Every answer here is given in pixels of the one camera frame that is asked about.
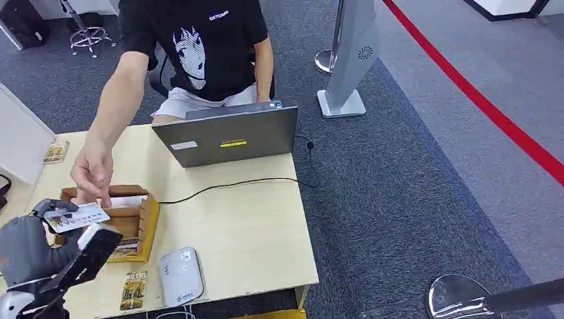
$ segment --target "yellow sticker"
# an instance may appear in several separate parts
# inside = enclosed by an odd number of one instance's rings
[[[219,146],[221,148],[230,148],[232,146],[241,146],[241,145],[247,145],[247,141],[243,141],[243,140],[229,141],[229,142],[225,142],[223,144],[220,144]]]

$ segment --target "wooden desk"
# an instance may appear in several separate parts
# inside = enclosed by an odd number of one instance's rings
[[[45,166],[28,211],[44,198],[58,198],[61,188],[74,185],[69,171],[85,135],[59,136],[70,142],[67,158]],[[291,154],[183,169],[149,125],[129,127],[113,156],[112,183],[141,185],[158,201],[181,199],[217,184],[296,177]],[[186,246],[198,252],[204,279],[204,294],[194,303],[296,288],[302,307],[307,288],[319,280],[298,185],[268,181],[213,189],[163,206],[149,262],[105,265],[96,280],[67,292],[65,307],[80,318],[123,314],[119,302],[126,273],[147,270],[140,310],[163,308],[158,261]]]

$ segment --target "hand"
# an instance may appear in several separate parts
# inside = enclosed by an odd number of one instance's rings
[[[268,95],[257,95],[257,103],[268,102],[270,97]]]
[[[87,138],[78,153],[70,176],[78,187],[76,204],[102,199],[102,207],[110,207],[109,186],[114,169],[112,150],[97,138]]]

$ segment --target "gray laptop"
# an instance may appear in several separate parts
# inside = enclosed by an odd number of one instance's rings
[[[280,101],[212,108],[153,130],[182,167],[291,153],[297,107]]]

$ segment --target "wooden box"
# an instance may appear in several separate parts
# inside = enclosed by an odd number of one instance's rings
[[[63,201],[70,201],[77,194],[76,187],[64,188],[61,192]],[[108,263],[121,263],[130,261],[147,262],[151,255],[151,248],[155,237],[155,230],[159,216],[159,204],[151,193],[139,185],[111,185],[110,197],[128,197],[147,195],[141,205],[133,208],[106,208],[104,211],[110,220],[104,223],[116,227],[124,238],[138,237],[137,251],[121,257],[112,255]]]

